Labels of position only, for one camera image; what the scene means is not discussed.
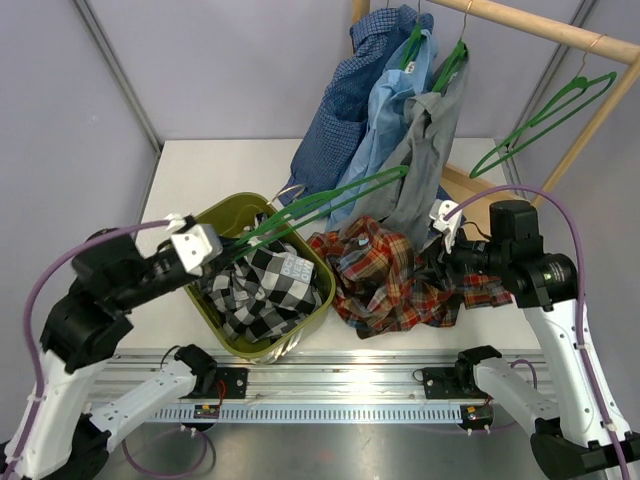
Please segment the black white checkered shirt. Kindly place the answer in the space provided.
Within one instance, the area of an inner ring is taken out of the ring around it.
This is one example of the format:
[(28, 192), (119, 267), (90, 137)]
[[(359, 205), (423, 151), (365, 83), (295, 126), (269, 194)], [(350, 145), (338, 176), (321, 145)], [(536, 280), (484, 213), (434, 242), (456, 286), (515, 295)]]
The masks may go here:
[(282, 240), (249, 241), (251, 252), (196, 289), (219, 316), (232, 341), (275, 341), (291, 332), (322, 304), (314, 263)]

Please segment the red plaid shirt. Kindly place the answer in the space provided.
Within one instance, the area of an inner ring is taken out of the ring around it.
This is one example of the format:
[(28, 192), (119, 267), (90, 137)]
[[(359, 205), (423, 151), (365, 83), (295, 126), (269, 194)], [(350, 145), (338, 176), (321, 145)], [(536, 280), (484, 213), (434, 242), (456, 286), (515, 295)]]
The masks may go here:
[(315, 233), (309, 246), (329, 266), (336, 283), (333, 307), (362, 340), (423, 324), (453, 327), (461, 307), (512, 303), (496, 277), (465, 274), (443, 288), (427, 281), (406, 236), (363, 217), (343, 233)]

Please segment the green hanger of plaid shirt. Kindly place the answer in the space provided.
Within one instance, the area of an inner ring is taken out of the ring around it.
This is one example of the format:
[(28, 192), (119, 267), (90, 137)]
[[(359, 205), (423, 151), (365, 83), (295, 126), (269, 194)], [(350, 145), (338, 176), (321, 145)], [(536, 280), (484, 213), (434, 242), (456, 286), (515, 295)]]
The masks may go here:
[(333, 190), (322, 191), (296, 200), (290, 203), (282, 210), (272, 214), (266, 221), (252, 232), (246, 233), (239, 237), (232, 247), (241, 251), (250, 247), (249, 241), (256, 237), (265, 236), (267, 240), (277, 240), (307, 224), (314, 222), (322, 217), (321, 208), (330, 204), (333, 200), (341, 197), (350, 190), (357, 189), (357, 192), (343, 201), (337, 203), (331, 208), (327, 208), (326, 212), (331, 213), (357, 199), (369, 195), (374, 191), (399, 181), (407, 175), (408, 166), (400, 165), (380, 173), (376, 173), (362, 180), (358, 180), (347, 184), (344, 187)]

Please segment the green hanger with metal hook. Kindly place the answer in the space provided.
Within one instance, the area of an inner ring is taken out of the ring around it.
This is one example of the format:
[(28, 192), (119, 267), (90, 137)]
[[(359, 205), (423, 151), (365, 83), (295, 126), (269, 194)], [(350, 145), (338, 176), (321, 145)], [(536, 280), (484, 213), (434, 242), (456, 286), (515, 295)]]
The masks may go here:
[[(599, 34), (589, 45), (582, 57), (582, 63), (576, 75), (558, 90), (551, 99), (521, 127), (513, 131), (500, 144), (486, 153), (469, 173), (471, 179), (475, 179), (506, 162), (515, 154), (521, 152), (532, 143), (536, 142), (550, 131), (559, 127), (574, 115), (590, 106), (593, 102), (603, 96), (616, 82), (617, 72), (610, 71), (597, 78), (587, 78), (582, 75), (582, 70), (586, 66), (586, 57), (591, 53), (598, 42), (605, 38), (605, 34)], [(540, 130), (528, 140), (519, 145), (515, 142), (522, 135), (532, 129), (540, 127), (544, 122), (556, 120), (546, 128)]]

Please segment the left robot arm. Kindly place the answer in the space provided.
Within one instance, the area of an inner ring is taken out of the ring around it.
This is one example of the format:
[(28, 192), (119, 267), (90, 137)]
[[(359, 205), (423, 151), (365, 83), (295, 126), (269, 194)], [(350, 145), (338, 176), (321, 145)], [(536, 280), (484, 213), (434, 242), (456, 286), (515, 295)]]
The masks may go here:
[(213, 276), (240, 251), (190, 217), (168, 225), (170, 238), (150, 257), (132, 236), (151, 223), (99, 231), (34, 285), (23, 322), (36, 384), (18, 430), (3, 445), (3, 478), (92, 479), (116, 446), (164, 406), (225, 395), (216, 361), (190, 344), (108, 406), (84, 410), (98, 375), (133, 328), (131, 311)]

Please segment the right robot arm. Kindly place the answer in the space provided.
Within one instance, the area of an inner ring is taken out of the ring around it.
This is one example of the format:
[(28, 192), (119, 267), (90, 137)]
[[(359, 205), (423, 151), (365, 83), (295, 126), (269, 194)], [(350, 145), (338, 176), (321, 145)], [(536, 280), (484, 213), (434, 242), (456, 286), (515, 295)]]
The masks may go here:
[(461, 231), (461, 209), (437, 201), (433, 228), (442, 239), (427, 250), (428, 271), (440, 282), (487, 274), (514, 298), (542, 349), (555, 397), (526, 382), (494, 347), (459, 352), (451, 375), (423, 371), (423, 385), (453, 387), (468, 398), (497, 401), (529, 437), (534, 458), (549, 479), (572, 479), (618, 468), (622, 478), (639, 459), (634, 432), (608, 387), (591, 338), (579, 273), (564, 254), (545, 252), (538, 212), (525, 200), (489, 207), (490, 236), (470, 241)]

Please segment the grey shirt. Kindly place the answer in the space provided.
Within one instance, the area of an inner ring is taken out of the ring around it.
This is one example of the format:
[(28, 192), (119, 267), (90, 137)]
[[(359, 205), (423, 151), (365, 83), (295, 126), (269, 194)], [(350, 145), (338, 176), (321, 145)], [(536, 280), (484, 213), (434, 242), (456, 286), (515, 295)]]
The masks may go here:
[(464, 59), (442, 91), (405, 101), (408, 130), (381, 169), (402, 165), (408, 168), (407, 174), (359, 198), (352, 212), (336, 224), (336, 230), (344, 233), (357, 219), (368, 216), (406, 236), (416, 253), (426, 247), (431, 236), (430, 212), (450, 156), (468, 74), (469, 60)]

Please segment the light blue shirt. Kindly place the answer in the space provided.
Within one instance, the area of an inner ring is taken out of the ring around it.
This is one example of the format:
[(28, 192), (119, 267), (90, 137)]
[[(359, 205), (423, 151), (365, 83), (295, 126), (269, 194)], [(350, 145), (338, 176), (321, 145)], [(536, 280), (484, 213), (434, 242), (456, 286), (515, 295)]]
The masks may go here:
[(433, 63), (438, 47), (432, 33), (428, 29), (420, 31), (418, 53), (413, 60), (405, 62), (404, 50), (408, 45), (404, 42), (394, 51), (371, 89), (364, 138), (337, 184), (344, 191), (325, 210), (327, 232), (340, 229), (361, 200), (360, 194), (380, 184), (375, 176), (386, 168), (384, 163), (411, 124), (409, 100), (434, 96)]

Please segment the green hanger of blue shirt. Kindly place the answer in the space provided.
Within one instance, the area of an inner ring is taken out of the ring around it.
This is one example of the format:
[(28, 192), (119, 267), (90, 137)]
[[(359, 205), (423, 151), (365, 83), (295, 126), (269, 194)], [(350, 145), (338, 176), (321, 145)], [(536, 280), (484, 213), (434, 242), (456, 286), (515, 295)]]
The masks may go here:
[(417, 1), (415, 25), (407, 39), (407, 44), (402, 52), (399, 64), (399, 69), (404, 71), (406, 71), (409, 68), (409, 65), (416, 60), (422, 45), (422, 31), (426, 29), (426, 26), (423, 21), (421, 3), (421, 0)]

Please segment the green hanger of grey shirt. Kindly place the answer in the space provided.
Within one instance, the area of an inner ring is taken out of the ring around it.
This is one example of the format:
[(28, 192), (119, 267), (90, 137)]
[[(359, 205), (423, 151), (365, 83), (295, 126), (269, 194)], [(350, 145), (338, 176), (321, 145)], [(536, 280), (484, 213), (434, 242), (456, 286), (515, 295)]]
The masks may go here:
[(442, 93), (444, 88), (450, 83), (452, 77), (460, 70), (462, 63), (468, 58), (468, 47), (464, 42), (464, 34), (467, 28), (467, 18), (474, 1), (470, 0), (464, 11), (463, 26), (456, 45), (451, 54), (436, 75), (436, 81), (432, 86), (432, 92)]

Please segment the dark blue checkered shirt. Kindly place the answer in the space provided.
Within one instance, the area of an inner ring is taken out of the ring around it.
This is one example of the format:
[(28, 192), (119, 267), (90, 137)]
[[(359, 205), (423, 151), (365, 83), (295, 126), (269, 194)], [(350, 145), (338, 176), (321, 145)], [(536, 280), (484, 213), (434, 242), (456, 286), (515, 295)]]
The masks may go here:
[(304, 198), (336, 187), (365, 135), (370, 92), (415, 25), (431, 31), (434, 18), (401, 5), (378, 9), (351, 26), (353, 54), (337, 66), (293, 156), (282, 204), (295, 194)]

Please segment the olive green plastic basket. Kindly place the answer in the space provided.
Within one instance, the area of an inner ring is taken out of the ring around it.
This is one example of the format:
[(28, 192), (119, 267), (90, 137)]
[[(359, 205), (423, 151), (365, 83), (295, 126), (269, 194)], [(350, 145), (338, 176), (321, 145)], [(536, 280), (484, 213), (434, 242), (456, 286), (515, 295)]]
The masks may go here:
[(262, 226), (275, 214), (254, 193), (231, 195), (198, 215), (224, 246), (214, 269), (185, 291), (220, 344), (253, 363), (272, 363), (324, 321), (333, 274), (288, 224)]

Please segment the wooden clothes rack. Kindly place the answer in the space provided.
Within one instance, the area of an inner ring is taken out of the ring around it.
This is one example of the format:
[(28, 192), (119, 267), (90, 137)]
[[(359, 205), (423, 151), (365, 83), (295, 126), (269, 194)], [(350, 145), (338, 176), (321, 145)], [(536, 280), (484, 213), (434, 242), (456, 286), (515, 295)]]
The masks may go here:
[[(443, 178), (444, 188), (461, 201), (507, 181), (505, 169), (479, 179), (468, 178), (471, 155), (479, 150), (479, 140), (499, 140), (517, 128), (540, 106), (543, 97), (577, 69), (582, 52), (486, 19), (464, 21), (461, 13), (439, 4), (414, 1), (411, 5), (434, 13), (438, 25), (445, 29), (445, 50), (455, 43), (461, 28), (467, 30), (472, 96), (465, 104), (462, 134), (454, 143)], [(518, 158), (517, 177), (535, 184), (553, 178), (555, 192), (578, 203), (598, 194), (616, 194), (625, 184), (637, 181), (639, 118), (631, 109), (639, 103), (638, 2), (509, 1), (506, 5), (583, 27), (602, 41), (617, 39), (633, 45), (628, 52), (631, 64), (588, 54), (591, 73), (621, 69), (617, 83), (578, 120)]]

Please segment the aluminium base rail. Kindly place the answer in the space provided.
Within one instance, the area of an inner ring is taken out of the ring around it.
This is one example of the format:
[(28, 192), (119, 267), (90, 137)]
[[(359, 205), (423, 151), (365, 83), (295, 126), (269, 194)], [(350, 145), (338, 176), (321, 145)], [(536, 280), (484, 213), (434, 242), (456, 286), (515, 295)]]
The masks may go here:
[[(418, 383), (423, 367), (454, 363), (453, 350), (307, 350), (291, 351), (272, 364), (252, 364), (222, 350), (210, 350), (221, 367), (248, 370), (245, 401), (266, 403), (410, 403), (424, 399)], [(107, 402), (128, 393), (159, 373), (159, 350), (125, 349), (116, 354), (91, 387), (89, 401)], [(537, 373), (537, 389), (555, 400), (555, 391), (541, 352), (503, 353), (503, 358), (530, 361)]]

